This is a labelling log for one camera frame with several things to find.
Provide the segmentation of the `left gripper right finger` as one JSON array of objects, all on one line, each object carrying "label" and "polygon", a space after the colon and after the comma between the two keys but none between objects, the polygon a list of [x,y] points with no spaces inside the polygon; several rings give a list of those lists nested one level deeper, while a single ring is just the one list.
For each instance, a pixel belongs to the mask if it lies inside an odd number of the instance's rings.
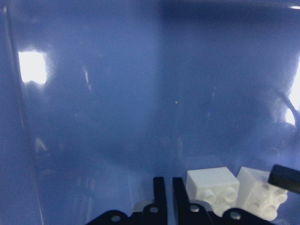
[{"label": "left gripper right finger", "polygon": [[175,222],[177,225],[271,225],[240,208],[230,208],[217,216],[207,202],[190,200],[181,177],[172,178]]}]

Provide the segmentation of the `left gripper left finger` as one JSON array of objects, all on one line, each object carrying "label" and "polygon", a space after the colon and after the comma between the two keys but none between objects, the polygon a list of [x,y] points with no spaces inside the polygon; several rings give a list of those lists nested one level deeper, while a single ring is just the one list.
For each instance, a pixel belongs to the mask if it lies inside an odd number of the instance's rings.
[{"label": "left gripper left finger", "polygon": [[90,221],[89,225],[166,225],[168,224],[167,198],[163,177],[153,178],[153,202],[135,211],[131,216],[119,210],[109,210]]}]

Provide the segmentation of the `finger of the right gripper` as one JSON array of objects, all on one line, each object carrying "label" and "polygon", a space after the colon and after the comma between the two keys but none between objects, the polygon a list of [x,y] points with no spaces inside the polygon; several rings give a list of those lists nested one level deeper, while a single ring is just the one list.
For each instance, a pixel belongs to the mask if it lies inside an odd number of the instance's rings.
[{"label": "finger of the right gripper", "polygon": [[270,172],[268,183],[299,194],[300,172],[298,170],[282,165],[274,165]]}]

